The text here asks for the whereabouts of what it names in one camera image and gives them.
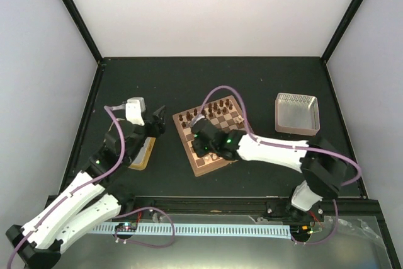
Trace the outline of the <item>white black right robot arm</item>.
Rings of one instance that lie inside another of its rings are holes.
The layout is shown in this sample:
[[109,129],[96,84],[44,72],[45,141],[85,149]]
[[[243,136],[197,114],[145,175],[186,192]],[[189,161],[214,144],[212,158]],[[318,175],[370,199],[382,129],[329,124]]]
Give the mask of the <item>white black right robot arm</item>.
[[226,132],[204,116],[191,124],[193,150],[198,157],[212,153],[228,161],[261,161],[290,168],[303,175],[286,205],[293,220],[302,220],[317,202],[338,198],[341,187],[361,177],[354,160],[339,154],[326,140],[269,139],[245,130]]

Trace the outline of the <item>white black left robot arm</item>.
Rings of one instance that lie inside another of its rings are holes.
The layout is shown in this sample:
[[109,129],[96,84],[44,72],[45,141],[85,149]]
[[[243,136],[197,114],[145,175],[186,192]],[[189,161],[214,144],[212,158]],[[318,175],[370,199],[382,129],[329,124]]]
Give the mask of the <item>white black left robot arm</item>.
[[120,182],[146,140],[165,132],[166,107],[149,117],[139,100],[104,109],[112,124],[100,149],[40,214],[6,231],[13,246],[8,268],[15,256],[28,268],[53,268],[62,254],[98,224],[134,213],[132,195]]

